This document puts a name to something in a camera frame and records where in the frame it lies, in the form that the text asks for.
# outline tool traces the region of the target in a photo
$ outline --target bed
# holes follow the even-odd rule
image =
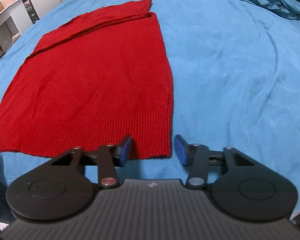
[[[66,0],[45,15],[0,61],[0,101],[45,33],[77,15],[127,1]],[[173,75],[172,136],[212,150],[232,146],[273,169],[297,187],[298,210],[300,20],[241,0],[152,1]],[[77,48],[68,57],[84,54]],[[8,186],[48,160],[0,153],[0,182]],[[168,159],[132,160],[117,171],[121,179],[185,181],[188,174],[175,152]],[[86,177],[96,182],[96,168],[87,167]],[[209,182],[217,177],[212,170]]]

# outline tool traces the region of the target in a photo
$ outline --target black round disc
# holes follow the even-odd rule
[[[211,196],[226,213],[258,222],[291,215],[298,200],[295,186],[279,174],[255,174],[248,170],[219,177]]]
[[[33,177],[26,174],[10,184],[6,198],[13,213],[26,220],[53,221],[82,211],[94,197],[93,185],[78,173]]]

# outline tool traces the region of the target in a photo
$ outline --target red knit fabric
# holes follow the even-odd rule
[[[151,0],[80,15],[45,34],[0,104],[0,152],[55,157],[132,135],[131,158],[170,156],[172,74]]]

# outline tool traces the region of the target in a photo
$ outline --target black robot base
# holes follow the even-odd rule
[[[70,149],[16,179],[6,197],[18,218],[3,240],[300,240],[289,217],[295,186],[235,148],[211,151],[177,135],[177,156],[190,166],[180,179],[125,179],[133,139],[84,152]],[[83,167],[98,166],[98,183]],[[208,184],[208,166],[222,175]]]

